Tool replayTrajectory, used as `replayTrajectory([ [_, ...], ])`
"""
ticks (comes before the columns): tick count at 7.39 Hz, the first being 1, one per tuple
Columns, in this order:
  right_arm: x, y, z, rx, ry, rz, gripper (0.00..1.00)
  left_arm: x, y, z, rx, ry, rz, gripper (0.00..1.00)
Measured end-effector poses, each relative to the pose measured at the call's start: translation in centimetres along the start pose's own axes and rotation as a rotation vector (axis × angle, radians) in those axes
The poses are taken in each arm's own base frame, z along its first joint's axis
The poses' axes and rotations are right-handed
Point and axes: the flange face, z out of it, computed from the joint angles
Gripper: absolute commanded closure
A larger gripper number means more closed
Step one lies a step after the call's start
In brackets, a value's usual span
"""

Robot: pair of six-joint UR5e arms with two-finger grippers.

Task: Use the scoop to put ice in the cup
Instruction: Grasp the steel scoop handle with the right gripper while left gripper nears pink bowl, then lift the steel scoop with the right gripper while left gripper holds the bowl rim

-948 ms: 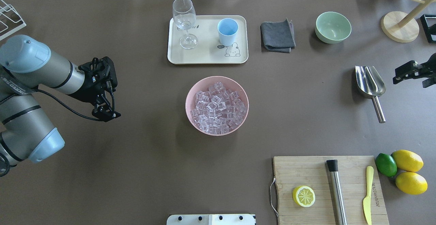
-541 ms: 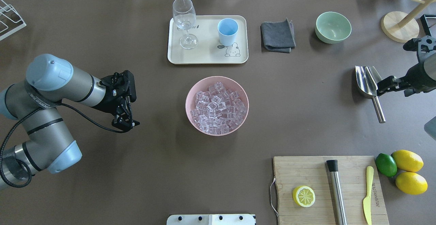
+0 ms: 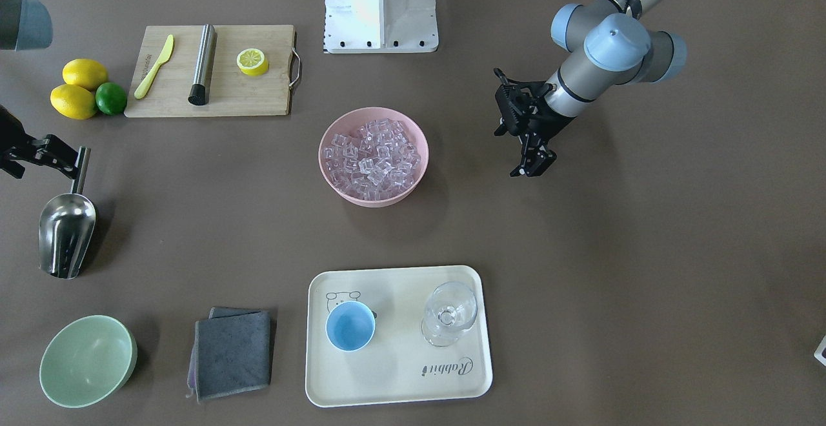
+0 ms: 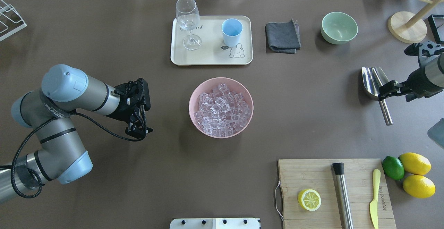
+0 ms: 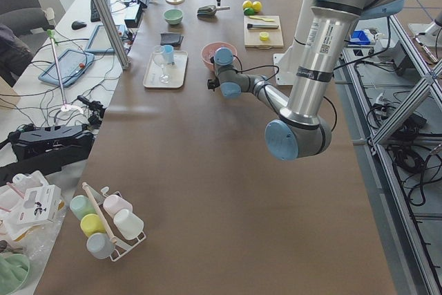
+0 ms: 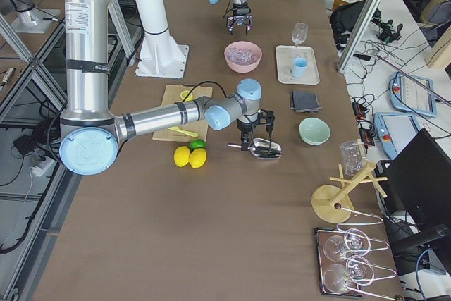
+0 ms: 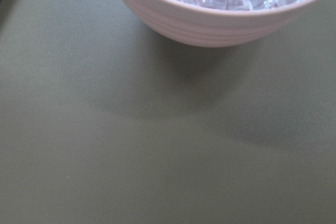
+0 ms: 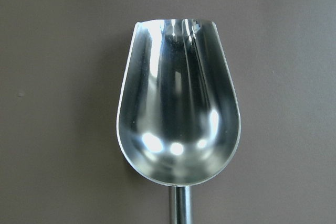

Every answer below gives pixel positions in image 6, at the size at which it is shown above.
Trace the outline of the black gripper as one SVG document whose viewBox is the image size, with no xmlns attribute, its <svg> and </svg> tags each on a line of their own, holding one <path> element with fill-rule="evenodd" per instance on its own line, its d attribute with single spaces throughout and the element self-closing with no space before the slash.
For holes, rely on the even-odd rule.
<svg viewBox="0 0 451 301">
<path fill-rule="evenodd" d="M 227 18 L 227 29 L 233 35 L 234 27 L 237 25 L 245 26 L 245 34 L 247 35 L 252 29 L 251 8 L 247 2 L 243 4 L 234 3 L 232 7 L 233 14 Z"/>
<path fill-rule="evenodd" d="M 253 116 L 241 116 L 236 120 L 237 128 L 241 132 L 241 150 L 249 150 L 249 140 L 252 139 L 253 132 L 257 126 L 266 127 L 268 136 L 272 138 L 274 127 L 274 112 L 266 109 L 259 109 Z"/>
</svg>

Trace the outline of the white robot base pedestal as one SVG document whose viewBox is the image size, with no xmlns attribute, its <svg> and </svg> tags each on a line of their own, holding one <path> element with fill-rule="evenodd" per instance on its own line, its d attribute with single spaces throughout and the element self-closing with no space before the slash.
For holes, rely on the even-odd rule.
<svg viewBox="0 0 451 301">
<path fill-rule="evenodd" d="M 163 0 L 135 0 L 144 30 L 136 75 L 181 79 L 189 47 L 170 34 Z"/>
</svg>

